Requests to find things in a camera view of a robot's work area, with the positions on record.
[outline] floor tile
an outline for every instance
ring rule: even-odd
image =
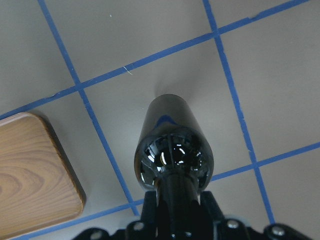
[[[191,107],[213,150],[215,174],[250,163],[213,41],[85,91],[134,199],[144,196],[133,168],[135,150],[148,106],[162,94],[179,95]]]
[[[125,219],[132,218],[133,214],[130,209],[118,211],[116,213],[102,216],[90,221],[86,221],[74,226],[63,228],[51,233],[31,237],[30,240],[71,240],[82,231],[89,228],[100,228],[107,230],[110,235],[114,234],[119,229],[121,222]]]
[[[83,216],[128,201],[77,93],[30,111],[47,119],[86,193]]]
[[[206,190],[224,215],[244,218],[260,233],[270,224],[253,170],[212,181]]]
[[[80,80],[209,33],[200,0],[49,0]]]
[[[73,85],[36,1],[2,1],[0,22],[0,114]]]
[[[288,0],[210,0],[211,8],[218,28],[244,18],[253,18],[260,12]]]
[[[308,237],[320,236],[320,149],[261,167],[277,222]]]
[[[319,1],[222,36],[258,160],[320,141]]]

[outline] tiled floor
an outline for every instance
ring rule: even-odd
[[[225,214],[318,239],[319,13],[317,0],[1,1],[0,119],[49,120],[87,196],[78,219],[16,239],[112,233],[137,215],[134,152],[166,93],[212,147]]]

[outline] bolt head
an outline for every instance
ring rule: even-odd
[[[145,225],[143,222],[137,221],[134,225],[133,225],[133,230],[135,231],[141,231],[142,229],[144,229]]]
[[[99,240],[102,237],[102,231],[98,230],[98,231],[94,231],[91,235],[90,235],[90,240]]]
[[[237,229],[239,227],[239,222],[236,220],[229,220],[226,222],[226,225],[230,229]]]
[[[285,230],[279,226],[273,226],[271,229],[272,233],[276,236],[283,236],[285,235]]]

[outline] wood grain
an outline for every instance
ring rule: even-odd
[[[44,121],[22,112],[0,121],[0,240],[81,214],[85,197]]]

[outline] blue tape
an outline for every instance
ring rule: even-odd
[[[56,43],[57,43],[57,45],[59,47],[59,50],[60,50],[60,52],[61,52],[61,54],[63,56],[65,64],[67,65],[67,68],[68,68],[68,70],[69,70],[69,72],[71,74],[71,77],[73,79],[75,87],[77,88],[77,90],[78,90],[78,92],[79,92],[79,94],[80,94],[80,96],[82,98],[82,101],[83,101],[83,104],[85,106],[85,109],[87,110],[87,112],[88,112],[88,114],[89,114],[89,116],[91,118],[91,121],[92,121],[93,126],[95,128],[95,131],[97,132],[97,134],[99,136],[99,139],[100,139],[100,141],[102,143],[102,146],[103,146],[103,148],[104,148],[104,150],[105,150],[105,152],[106,152],[106,154],[107,154],[107,156],[109,158],[109,161],[110,161],[110,163],[111,163],[111,165],[113,167],[115,175],[117,176],[117,178],[118,178],[118,180],[120,182],[120,185],[121,185],[121,187],[122,187],[122,189],[124,191],[124,195],[126,196],[128,202],[132,203],[134,200],[133,200],[133,198],[131,196],[131,193],[130,193],[128,187],[127,187],[125,179],[121,174],[121,171],[119,169],[119,166],[118,166],[118,164],[116,162],[116,159],[115,159],[113,153],[111,152],[110,146],[109,146],[109,144],[107,142],[107,139],[106,139],[101,127],[100,127],[100,124],[98,122],[96,114],[95,114],[93,108],[91,107],[89,99],[88,99],[85,91],[80,86],[81,82],[79,80],[79,77],[78,77],[78,74],[76,72],[76,69],[74,68],[74,65],[71,62],[71,59],[70,59],[69,54],[67,52],[67,49],[66,49],[66,47],[65,47],[65,45],[64,45],[64,43],[63,43],[63,41],[62,41],[62,39],[61,39],[61,37],[59,35],[59,32],[58,32],[58,30],[57,30],[57,28],[55,26],[55,23],[54,23],[51,15],[50,15],[50,12],[49,12],[49,10],[48,10],[48,8],[46,6],[46,3],[45,3],[44,0],[38,0],[38,3],[40,5],[40,7],[41,7],[41,10],[43,12],[43,15],[44,15],[47,23],[49,25],[49,28],[50,28],[50,30],[51,30],[51,32],[53,34],[53,37],[54,37],[54,39],[55,39],[55,41],[56,41]],[[135,205],[132,205],[131,208],[132,208],[133,213],[138,216],[139,215],[139,211],[138,211],[137,207]]]
[[[142,199],[139,199],[139,200],[135,200],[133,203],[130,203],[130,204],[133,204],[135,206],[144,204],[144,199],[142,198]]]
[[[206,42],[210,39],[213,39],[214,38],[214,34],[213,33],[207,33],[207,34],[204,34],[204,35],[201,35],[199,37],[196,37],[194,39],[191,39],[191,40],[188,40],[188,41],[185,41],[185,42],[182,42],[178,45],[175,45],[175,46],[172,46],[172,47],[169,47],[165,50],[162,50],[160,52],[157,52],[155,54],[152,54],[150,56],[147,56],[147,57],[144,57],[138,61],[135,61],[135,62],[132,62],[124,67],[119,67],[113,71],[110,71],[108,73],[105,73],[105,74],[102,74],[100,76],[97,76],[97,77],[94,77],[92,79],[89,79],[85,82],[82,82],[81,83],[81,87],[82,88],[87,88],[87,87],[90,87],[92,85],[95,85],[97,83],[100,83],[100,82],[103,82],[105,80],[108,80],[108,79],[111,79],[111,78],[114,78],[120,74],[125,74],[127,73],[127,70],[128,71],[131,71],[131,70],[134,70],[134,69],[137,69],[139,67],[142,67],[144,65],[147,65],[151,62],[154,62],[158,59],[161,59],[161,58],[164,58],[166,56],[169,56],[171,54],[174,54],[176,52],[179,52],[181,50],[184,50],[184,49],[187,49],[187,48],[190,48],[192,46],[195,46],[197,44],[200,44],[200,43],[203,43],[203,42]]]
[[[204,5],[204,8],[205,8],[205,11],[206,11],[206,14],[207,14],[212,31],[219,33],[219,31],[217,29],[216,20],[215,20],[214,15],[211,11],[211,6],[209,3],[209,0],[202,0],[202,1],[203,1],[203,5]],[[275,217],[274,217],[274,214],[273,214],[270,202],[269,202],[269,198],[267,195],[266,187],[265,187],[263,179],[262,179],[262,175],[261,175],[259,167],[257,165],[257,158],[256,158],[255,151],[254,151],[251,139],[250,139],[250,135],[249,135],[246,121],[245,121],[245,117],[244,117],[244,114],[243,114],[241,106],[240,106],[238,93],[237,93],[235,83],[234,83],[234,80],[233,80],[233,77],[231,74],[231,70],[230,70],[228,60],[227,60],[227,56],[224,52],[224,47],[223,47],[223,43],[221,41],[220,35],[216,36],[214,38],[214,41],[215,41],[215,44],[216,44],[216,47],[217,47],[217,50],[219,53],[219,57],[220,57],[220,60],[222,63],[222,68],[223,68],[227,83],[229,86],[229,90],[231,93],[233,104],[234,104],[236,114],[237,114],[237,117],[238,117],[238,120],[240,123],[240,127],[241,127],[241,130],[243,133],[244,141],[245,141],[246,147],[249,151],[250,160],[252,162],[253,170],[255,173],[256,181],[258,183],[260,194],[262,196],[264,207],[265,207],[266,213],[268,215],[269,221],[272,224],[275,222]]]
[[[47,103],[50,103],[54,100],[60,99],[60,98],[65,97],[67,95],[73,94],[75,92],[77,92],[76,86],[69,87],[65,90],[57,92],[56,94],[53,94],[52,96],[41,98],[39,100],[28,103],[24,106],[18,107],[14,110],[8,111],[8,112],[0,115],[0,120],[8,118],[8,117],[15,115],[17,113],[30,111],[31,109],[37,108],[37,107],[44,105],[44,104],[47,104]]]
[[[289,151],[289,152],[286,152],[286,153],[283,153],[283,154],[280,154],[280,155],[277,155],[277,156],[273,156],[273,157],[270,157],[268,159],[259,161],[257,163],[257,165],[259,167],[261,167],[261,166],[264,166],[264,165],[272,164],[274,162],[277,162],[277,161],[280,161],[280,160],[283,160],[283,159],[287,159],[287,158],[293,157],[295,155],[303,154],[303,153],[306,153],[306,152],[309,152],[311,150],[315,150],[315,149],[318,149],[318,148],[320,148],[320,142],[317,142],[317,143],[314,143],[314,144],[311,144],[311,145],[308,145],[308,146],[304,146],[304,147],[298,148],[296,150],[292,150],[292,151]]]
[[[245,26],[247,24],[250,24],[250,23],[253,23],[253,22],[256,22],[260,19],[264,19],[266,17],[269,17],[271,15],[274,15],[274,14],[277,14],[277,13],[280,13],[284,10],[288,10],[290,8],[293,8],[295,6],[298,6],[300,4],[303,4],[303,3],[306,3],[308,2],[309,0],[291,0],[291,1],[287,1],[283,4],[280,4],[278,6],[275,6],[275,7],[272,7],[272,8],[269,8],[267,10],[264,10],[262,12],[260,12],[258,15],[256,15],[255,17],[246,17],[246,18],[243,18],[239,21],[236,21],[236,22],[233,22],[233,23],[230,23],[226,26],[223,26],[223,27],[220,27],[218,30],[219,30],[219,33],[220,34],[225,34],[227,32],[230,32],[234,29],[238,29],[242,26]]]
[[[217,175],[213,175],[211,178],[211,182],[219,180],[219,179],[224,179],[224,178],[227,178],[227,177],[230,177],[233,175],[241,174],[246,171],[252,170],[253,168],[254,168],[253,165],[249,164],[246,166],[238,167],[238,168],[230,170],[230,171],[222,172]]]

